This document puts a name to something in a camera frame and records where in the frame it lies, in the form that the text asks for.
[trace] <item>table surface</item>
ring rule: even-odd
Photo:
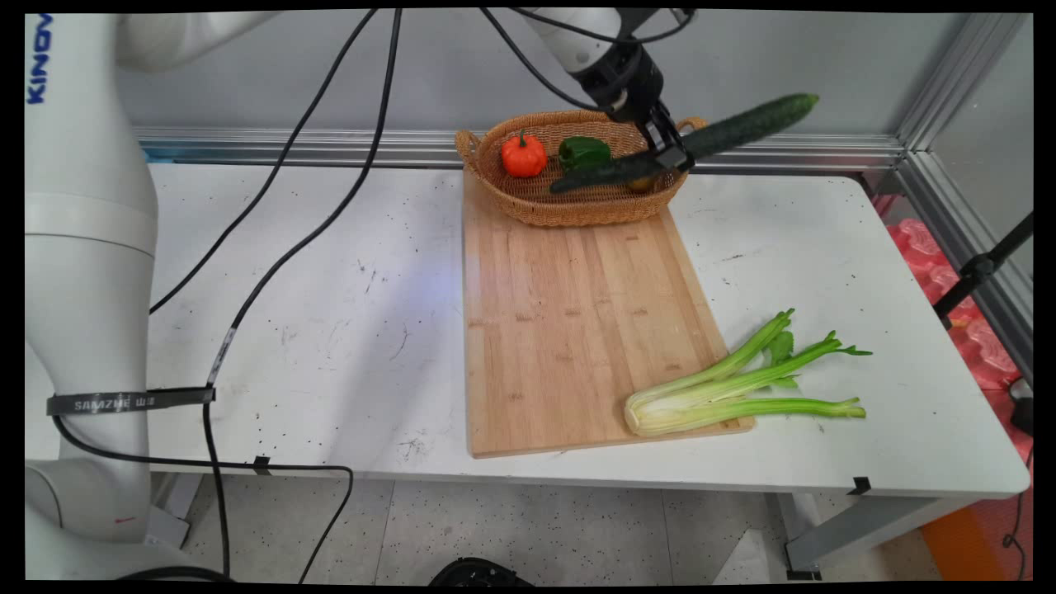
[[[267,167],[150,166],[154,299],[256,194]],[[286,167],[257,209],[150,320],[150,388],[201,385],[268,266],[358,169]],[[999,498],[1029,475],[862,188],[845,178],[691,175],[671,209],[728,345],[796,308],[797,348],[836,330],[798,390],[868,419],[760,416],[747,433],[474,460],[467,447],[463,172],[378,169],[276,275],[228,352],[212,407],[222,460],[343,464],[364,477]],[[51,383],[25,348],[25,456],[54,458]],[[151,452],[208,458],[197,407],[150,414]]]

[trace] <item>wooden cutting board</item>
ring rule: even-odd
[[[754,417],[640,438],[638,390],[727,354],[667,208],[544,228],[499,212],[465,174],[464,298],[474,458],[747,431]]]

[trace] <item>wicker basket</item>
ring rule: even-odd
[[[706,123],[690,117],[679,123],[681,131],[695,130]],[[525,134],[538,136],[546,149],[547,164],[534,178],[514,178],[503,168],[502,146],[507,140]],[[550,193],[550,184],[564,175],[558,163],[558,147],[569,136],[592,136],[605,141],[612,157],[645,150],[645,140],[635,126],[618,124],[603,113],[592,111],[554,111],[531,113],[507,119],[492,128],[484,138],[469,130],[455,133],[455,148],[506,215],[531,225],[581,226],[640,221],[655,215],[671,202],[685,182],[685,173],[666,171],[657,177],[648,193],[635,192],[625,185],[580,188],[565,193]]]

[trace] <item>cable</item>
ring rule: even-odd
[[[578,26],[566,24],[566,23],[563,23],[561,21],[553,20],[551,18],[543,17],[543,16],[536,15],[534,13],[528,12],[528,11],[526,11],[524,8],[516,7],[516,6],[507,6],[507,8],[513,11],[514,13],[517,13],[518,15],[521,15],[523,17],[526,17],[526,18],[529,18],[529,19],[532,19],[532,20],[538,20],[540,22],[545,22],[546,24],[551,24],[551,25],[557,26],[559,29],[564,29],[566,31],[571,31],[573,33],[579,33],[580,35],[586,35],[587,37],[590,37],[592,39],[600,39],[602,41],[608,41],[610,43],[620,43],[620,44],[623,44],[623,45],[641,45],[642,43],[652,43],[654,41],[659,41],[661,39],[666,39],[666,38],[675,35],[676,33],[682,31],[686,26],[689,26],[690,21],[693,20],[692,18],[686,18],[684,21],[682,21],[681,23],[679,23],[678,26],[676,26],[675,29],[665,31],[665,32],[660,33],[658,35],[653,35],[652,37],[642,37],[641,39],[617,39],[616,37],[607,37],[605,35],[601,35],[601,34],[595,33],[592,31],[587,31],[585,29],[580,29]]]
[[[216,353],[216,358],[213,360],[212,369],[209,372],[209,379],[206,382],[207,388],[212,388],[213,385],[215,384],[216,375],[220,373],[220,368],[224,364],[224,357],[227,355],[227,350],[230,347],[231,341],[234,339],[234,334],[239,330],[239,324],[242,323],[242,320],[246,317],[246,314],[249,312],[249,308],[257,300],[257,297],[260,296],[261,291],[264,289],[264,286],[268,283],[268,281],[271,280],[271,277],[274,277],[275,274],[279,272],[279,268],[281,268],[283,264],[288,262],[289,259],[293,258],[295,255],[297,255],[297,253],[300,252],[305,245],[312,243],[313,240],[319,237],[324,230],[326,230],[327,227],[331,226],[331,224],[334,221],[337,220],[339,216],[341,216],[341,212],[344,210],[346,206],[348,206],[348,203],[352,202],[352,200],[356,197],[356,192],[359,191],[359,188],[363,185],[363,181],[366,179],[366,174],[371,171],[371,166],[374,164],[374,157],[378,152],[378,145],[381,142],[381,132],[384,130],[385,127],[385,113],[389,110],[389,95],[390,92],[392,91],[393,71],[395,70],[396,67],[396,48],[399,43],[399,25],[400,25],[400,17],[402,16],[402,14],[403,14],[402,8],[396,8],[396,12],[393,15],[393,32],[392,32],[392,38],[390,39],[389,42],[389,63],[385,67],[385,81],[381,89],[381,105],[378,109],[378,123],[377,127],[374,130],[374,140],[371,141],[371,149],[366,154],[366,160],[363,163],[363,168],[359,172],[359,178],[356,179],[356,183],[352,186],[352,189],[344,197],[344,199],[341,200],[341,203],[338,204],[337,208],[335,208],[334,211],[331,212],[331,215],[326,218],[326,220],[323,221],[322,224],[320,224],[318,227],[316,227],[315,230],[305,236],[304,239],[299,241],[297,245],[289,248],[289,250],[283,254],[274,264],[271,264],[271,267],[268,268],[268,271],[264,274],[263,277],[261,277],[260,281],[257,282],[257,286],[253,287],[252,292],[250,292],[249,294],[249,297],[246,298],[245,302],[242,303],[242,308],[239,309],[239,313],[234,316],[234,320],[231,321],[231,326],[227,331],[227,335],[224,337],[224,341],[220,346],[220,351]],[[228,538],[227,538],[227,513],[226,513],[227,508],[224,501],[224,486],[223,482],[221,481],[220,465],[218,463],[219,457],[216,454],[215,445],[213,444],[212,441],[212,425],[209,422],[209,411],[210,411],[210,403],[204,404],[202,406],[203,427],[205,429],[206,445],[208,446],[209,449],[209,461],[212,463],[213,481],[216,483],[216,505],[220,512],[221,540],[224,547],[224,569],[225,569],[224,575],[229,575],[229,573],[227,572],[228,558],[230,555],[229,554],[230,547],[228,545]]]
[[[204,579],[206,581],[234,581],[233,579],[227,577],[222,573],[214,572],[212,570],[207,570],[205,568],[195,568],[193,565],[172,565],[169,568],[154,568],[152,570],[144,570],[142,572],[136,572],[129,574],[124,577],[117,578],[120,580],[132,580],[132,579],[167,579],[173,577],[192,577]]]
[[[1026,468],[1031,468],[1031,461],[1034,460],[1034,444],[1031,444],[1031,451],[1026,454]],[[1023,551],[1023,546],[1016,540],[1016,533],[1019,532],[1019,519],[1023,513],[1023,493],[1019,494],[1016,498],[1016,525],[1012,528],[1012,534],[1004,535],[1001,539],[1001,546],[1007,549],[1013,544],[1019,550],[1019,577],[1016,581],[1023,580],[1023,573],[1026,571],[1026,553]]]
[[[305,576],[308,575],[308,570],[312,569],[313,561],[316,560],[316,554],[319,553],[319,549],[322,543],[326,540],[326,536],[329,534],[334,523],[341,516],[341,512],[344,511],[345,503],[348,502],[348,498],[352,496],[352,487],[355,482],[355,474],[352,468],[347,466],[337,466],[337,465],[308,465],[308,464],[246,464],[239,462],[205,462],[202,460],[182,460],[178,458],[156,458],[152,456],[133,456],[130,453],[118,453],[114,451],[107,451],[105,449],[97,448],[93,445],[89,445],[77,437],[75,437],[70,429],[62,423],[62,420],[58,416],[53,416],[52,420],[55,423],[55,428],[58,429],[59,434],[70,442],[70,445],[93,453],[100,458],[110,458],[112,460],[121,460],[125,462],[137,462],[142,464],[166,464],[170,466],[197,466],[197,467],[211,467],[213,464],[221,468],[238,468],[241,470],[341,470],[348,474],[348,488],[344,491],[344,499],[341,500],[341,505],[338,506],[337,513],[331,518],[328,524],[326,524],[326,530],[323,531],[322,536],[319,537],[319,541],[316,542],[316,547],[312,552],[312,557],[308,558],[307,564],[304,565],[304,571],[301,573],[301,579],[298,583],[303,583]]]
[[[252,202],[250,202],[249,205],[246,206],[246,208],[242,211],[242,214],[239,215],[239,217],[234,219],[234,221],[231,222],[231,224],[228,225],[226,229],[224,229],[224,233],[220,234],[220,238],[216,239],[216,241],[212,244],[212,247],[210,247],[209,250],[205,253],[205,256],[203,256],[202,259],[199,260],[199,263],[195,264],[193,268],[191,268],[191,272],[187,273],[187,276],[185,276],[184,279],[181,280],[176,284],[176,286],[172,289],[172,291],[169,291],[169,293],[165,297],[162,297],[157,301],[157,303],[154,303],[150,308],[150,313],[154,313],[157,310],[162,309],[162,305],[168,303],[169,299],[172,299],[176,295],[176,293],[180,293],[180,290],[183,289],[184,285],[186,285],[188,282],[190,282],[192,278],[194,278],[194,275],[196,275],[197,272],[202,270],[202,266],[204,266],[205,263],[209,261],[209,258],[212,258],[212,255],[216,253],[216,249],[220,248],[220,245],[224,243],[224,240],[227,239],[227,236],[231,235],[231,231],[234,230],[234,227],[239,226],[239,223],[241,223],[242,220],[245,219],[249,215],[249,212],[251,212],[252,209],[257,206],[257,203],[260,202],[262,198],[264,198],[264,194],[267,192],[268,188],[271,187],[271,182],[275,181],[275,177],[279,173],[279,169],[282,167],[282,164],[286,161],[286,155],[289,153],[289,149],[294,146],[294,141],[297,140],[297,136],[301,133],[301,129],[304,128],[304,125],[307,124],[308,118],[312,117],[313,112],[316,111],[316,106],[319,105],[319,100],[322,99],[323,94],[326,93],[326,88],[329,87],[331,80],[334,78],[334,74],[337,73],[338,67],[341,66],[341,60],[344,59],[344,55],[348,53],[348,49],[352,48],[353,41],[356,40],[356,37],[359,36],[359,32],[362,31],[363,26],[366,25],[366,21],[371,20],[371,17],[373,17],[374,13],[376,12],[378,12],[377,8],[371,8],[370,12],[367,12],[366,15],[364,15],[363,18],[360,19],[359,24],[356,25],[355,30],[353,30],[352,35],[348,36],[348,39],[347,41],[344,42],[344,45],[341,48],[341,51],[337,53],[337,57],[334,58],[334,63],[331,64],[329,72],[326,73],[326,78],[323,79],[323,83],[322,86],[319,87],[319,90],[316,91],[316,96],[315,98],[312,99],[312,104],[308,105],[308,109],[304,112],[304,115],[301,116],[301,120],[297,123],[297,126],[294,128],[294,132],[289,135],[289,138],[286,141],[286,144],[282,147],[282,151],[279,152],[279,160],[276,162],[275,167],[271,168],[271,173],[268,174],[267,180],[265,180],[264,185],[261,186],[260,191],[257,192],[257,197],[253,198]]]
[[[539,80],[540,82],[542,82],[544,87],[546,87],[547,89],[549,89],[551,93],[553,93],[554,95],[558,95],[562,99],[565,99],[566,101],[572,104],[573,106],[576,106],[576,107],[578,107],[580,109],[585,109],[585,110],[588,110],[588,111],[600,111],[602,113],[608,113],[608,114],[612,113],[612,108],[610,108],[610,107],[600,108],[598,106],[593,106],[593,105],[590,105],[590,104],[585,104],[585,103],[583,103],[583,101],[581,101],[581,100],[572,97],[571,95],[565,93],[561,89],[558,89],[557,87],[554,87],[553,83],[550,82],[549,80],[547,80],[546,77],[543,76],[542,73],[540,73],[538,70],[535,70],[535,67],[533,67],[531,64],[531,62],[528,61],[528,58],[526,58],[525,55],[521,53],[521,50],[517,49],[517,44],[514,43],[512,39],[510,39],[510,36],[507,35],[506,30],[503,29],[503,25],[498,24],[498,21],[495,20],[494,15],[491,14],[491,11],[489,11],[488,8],[485,8],[484,6],[480,6],[480,12],[484,13],[484,16],[487,17],[487,19],[489,21],[491,21],[491,25],[495,27],[495,31],[498,32],[498,35],[501,35],[503,37],[503,41],[506,41],[506,44],[510,47],[510,50],[512,50],[513,54],[517,57],[518,60],[521,60],[521,63],[525,64],[525,68],[528,69],[528,72],[532,73],[532,76],[534,76],[536,80]]]

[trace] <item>kinova logo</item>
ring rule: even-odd
[[[52,32],[48,31],[48,25],[55,20],[48,13],[40,13],[40,24],[37,25],[37,34],[33,37],[33,70],[30,71],[30,86],[26,90],[30,96],[25,103],[44,103],[44,89],[48,85],[48,71],[44,64],[48,63],[48,51],[52,48]]]

